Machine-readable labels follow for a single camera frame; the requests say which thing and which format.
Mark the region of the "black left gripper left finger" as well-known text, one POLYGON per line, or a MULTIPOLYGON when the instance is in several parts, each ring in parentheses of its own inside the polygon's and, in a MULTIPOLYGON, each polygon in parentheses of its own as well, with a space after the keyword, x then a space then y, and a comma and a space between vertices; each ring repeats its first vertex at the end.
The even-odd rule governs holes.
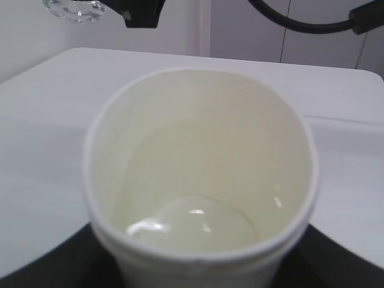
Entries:
POLYGON ((113 257, 89 224, 32 263, 1 278, 1 287, 119 287, 113 257))

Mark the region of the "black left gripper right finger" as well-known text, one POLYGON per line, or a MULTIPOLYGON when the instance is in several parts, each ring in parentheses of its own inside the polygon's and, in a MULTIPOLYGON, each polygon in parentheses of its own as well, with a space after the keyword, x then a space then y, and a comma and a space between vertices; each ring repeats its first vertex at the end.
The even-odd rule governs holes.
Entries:
POLYGON ((310 225, 284 258, 272 287, 383 287, 383 268, 343 248, 310 225))

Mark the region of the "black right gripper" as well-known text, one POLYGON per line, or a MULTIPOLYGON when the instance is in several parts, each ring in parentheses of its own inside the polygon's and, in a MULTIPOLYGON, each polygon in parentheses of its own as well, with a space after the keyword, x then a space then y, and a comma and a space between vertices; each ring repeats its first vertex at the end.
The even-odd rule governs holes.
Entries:
POLYGON ((122 16, 127 28, 157 28, 165 0, 102 0, 122 16))

